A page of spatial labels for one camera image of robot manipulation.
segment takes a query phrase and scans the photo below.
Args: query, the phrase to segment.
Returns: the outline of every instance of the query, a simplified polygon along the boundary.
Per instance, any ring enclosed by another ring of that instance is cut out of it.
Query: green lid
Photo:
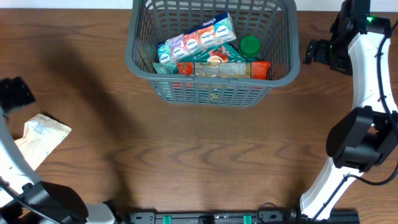
[[[260,40],[253,35],[247,35],[241,40],[239,52],[245,57],[254,57],[259,53],[260,48]]]

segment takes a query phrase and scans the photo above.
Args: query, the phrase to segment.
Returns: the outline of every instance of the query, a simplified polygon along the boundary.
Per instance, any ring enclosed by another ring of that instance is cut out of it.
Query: white wall
[[[299,11],[340,11],[343,0],[295,0],[295,2]],[[0,0],[0,7],[53,9],[131,9],[132,0]],[[372,0],[371,11],[398,12],[398,0]]]

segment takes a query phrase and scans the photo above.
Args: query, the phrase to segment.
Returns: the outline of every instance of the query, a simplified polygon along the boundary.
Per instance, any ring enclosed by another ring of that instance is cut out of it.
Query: gray plastic basket
[[[158,74],[152,66],[157,44],[222,12],[233,17],[238,37],[257,36],[261,60],[270,61],[268,80],[249,78],[186,77]],[[130,19],[126,64],[148,79],[161,99],[173,103],[252,106],[274,87],[293,81],[300,70],[297,11],[293,0],[134,0]]]

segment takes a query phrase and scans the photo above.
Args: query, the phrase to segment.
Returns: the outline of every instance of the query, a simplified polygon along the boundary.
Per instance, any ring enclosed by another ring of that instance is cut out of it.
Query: green snack bag
[[[153,63],[153,66],[157,73],[159,74],[177,74],[178,68],[176,64],[167,63]]]
[[[246,59],[235,48],[227,43],[210,47],[204,52],[188,56],[182,62],[246,62]]]

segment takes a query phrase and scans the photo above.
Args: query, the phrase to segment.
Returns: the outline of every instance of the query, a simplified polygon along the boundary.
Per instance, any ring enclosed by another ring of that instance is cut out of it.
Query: wooden table surface
[[[111,198],[158,211],[291,206],[312,185],[331,127],[351,109],[352,77],[302,65],[298,78],[252,108],[172,105],[124,64],[130,11],[0,10],[0,78],[21,76],[37,102],[11,114],[15,138],[37,113],[72,128],[38,173],[85,202]],[[392,21],[397,14],[381,14]],[[335,12],[299,12],[300,56],[328,39]],[[390,48],[398,99],[398,32]],[[398,152],[365,178],[382,180]],[[362,223],[398,222],[398,180],[355,182],[337,203]]]

